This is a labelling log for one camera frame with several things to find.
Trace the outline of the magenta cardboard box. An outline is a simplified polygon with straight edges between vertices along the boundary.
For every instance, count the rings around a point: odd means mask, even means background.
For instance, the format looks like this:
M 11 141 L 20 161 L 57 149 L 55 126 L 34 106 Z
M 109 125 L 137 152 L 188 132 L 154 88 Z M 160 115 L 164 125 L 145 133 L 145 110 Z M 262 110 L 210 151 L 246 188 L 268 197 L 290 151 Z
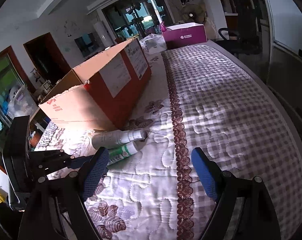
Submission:
M 205 26 L 194 22 L 169 26 L 162 36 L 169 50 L 208 41 Z

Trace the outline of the cluttered wooden shelf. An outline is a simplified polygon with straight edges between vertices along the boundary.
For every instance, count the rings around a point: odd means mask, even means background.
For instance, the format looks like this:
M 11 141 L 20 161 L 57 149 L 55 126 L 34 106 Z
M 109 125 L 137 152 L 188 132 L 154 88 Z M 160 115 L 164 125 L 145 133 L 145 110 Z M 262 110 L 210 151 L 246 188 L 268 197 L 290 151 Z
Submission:
M 48 120 L 40 113 L 35 97 L 17 72 L 8 54 L 0 55 L 0 149 L 15 117 L 30 117 L 31 148 L 38 144 Z

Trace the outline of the green white tube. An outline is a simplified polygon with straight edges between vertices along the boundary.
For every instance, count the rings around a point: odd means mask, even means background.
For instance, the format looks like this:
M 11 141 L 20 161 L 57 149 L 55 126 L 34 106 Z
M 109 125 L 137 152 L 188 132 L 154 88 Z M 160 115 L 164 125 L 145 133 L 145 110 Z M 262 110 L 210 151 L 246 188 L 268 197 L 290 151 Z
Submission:
M 124 160 L 138 152 L 137 144 L 131 141 L 118 148 L 109 149 L 109 162 L 108 166 Z

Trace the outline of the white spray bottle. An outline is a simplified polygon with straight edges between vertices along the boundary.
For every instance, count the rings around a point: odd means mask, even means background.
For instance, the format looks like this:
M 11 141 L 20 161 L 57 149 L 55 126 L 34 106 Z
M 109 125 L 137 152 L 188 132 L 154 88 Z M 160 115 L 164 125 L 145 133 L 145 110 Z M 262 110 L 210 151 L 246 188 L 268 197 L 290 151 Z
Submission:
M 91 143 L 95 149 L 99 147 L 109 149 L 125 145 L 131 141 L 144 140 L 146 137 L 147 132 L 142 128 L 126 131 L 116 130 L 95 134 L 91 139 Z

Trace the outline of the standing electric fan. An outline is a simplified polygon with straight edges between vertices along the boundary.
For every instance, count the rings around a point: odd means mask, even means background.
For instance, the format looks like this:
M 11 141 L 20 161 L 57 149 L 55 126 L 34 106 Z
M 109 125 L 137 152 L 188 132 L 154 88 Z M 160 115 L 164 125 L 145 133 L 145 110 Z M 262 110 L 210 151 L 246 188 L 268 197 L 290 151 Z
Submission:
M 187 4 L 182 8 L 182 19 L 185 22 L 195 22 L 199 24 L 205 24 L 207 18 L 206 5 L 204 3 L 199 4 Z

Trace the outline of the red cardboard box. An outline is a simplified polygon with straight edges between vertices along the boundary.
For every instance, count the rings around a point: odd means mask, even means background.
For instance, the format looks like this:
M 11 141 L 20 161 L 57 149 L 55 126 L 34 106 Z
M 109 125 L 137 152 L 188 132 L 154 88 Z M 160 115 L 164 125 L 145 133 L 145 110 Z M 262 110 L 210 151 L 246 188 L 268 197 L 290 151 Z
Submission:
M 39 107 L 59 128 L 121 129 L 151 74 L 138 39 L 130 38 L 71 69 Z

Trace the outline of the wall television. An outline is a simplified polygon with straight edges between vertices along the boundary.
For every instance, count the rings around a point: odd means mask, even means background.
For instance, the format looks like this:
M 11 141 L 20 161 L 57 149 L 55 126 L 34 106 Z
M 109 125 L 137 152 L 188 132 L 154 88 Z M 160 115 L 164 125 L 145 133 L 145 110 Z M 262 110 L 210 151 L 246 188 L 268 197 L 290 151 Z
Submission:
M 81 37 L 76 38 L 74 41 L 83 57 L 88 57 L 99 49 L 99 44 L 93 33 L 84 34 Z

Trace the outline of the black office chair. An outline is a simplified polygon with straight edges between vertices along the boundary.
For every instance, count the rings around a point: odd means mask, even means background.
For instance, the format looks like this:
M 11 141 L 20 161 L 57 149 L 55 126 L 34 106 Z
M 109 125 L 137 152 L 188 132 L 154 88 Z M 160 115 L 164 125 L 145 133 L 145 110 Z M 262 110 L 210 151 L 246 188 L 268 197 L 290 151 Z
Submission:
M 223 35 L 223 31 L 235 35 L 236 39 L 227 39 Z M 232 55 L 235 55 L 237 58 L 239 58 L 240 54 L 258 55 L 262 52 L 262 46 L 259 37 L 256 34 L 250 32 L 239 33 L 238 31 L 230 30 L 229 28 L 220 28 L 218 34 L 222 39 L 216 40 L 215 43 Z

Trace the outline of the clear plastic bag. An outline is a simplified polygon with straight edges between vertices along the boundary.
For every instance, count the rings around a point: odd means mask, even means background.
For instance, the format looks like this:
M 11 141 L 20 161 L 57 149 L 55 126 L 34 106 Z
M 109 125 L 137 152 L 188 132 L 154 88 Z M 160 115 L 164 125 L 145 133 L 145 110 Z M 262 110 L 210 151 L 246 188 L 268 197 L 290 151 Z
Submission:
M 150 34 L 139 41 L 143 51 L 148 55 L 153 55 L 167 50 L 165 39 L 159 34 Z

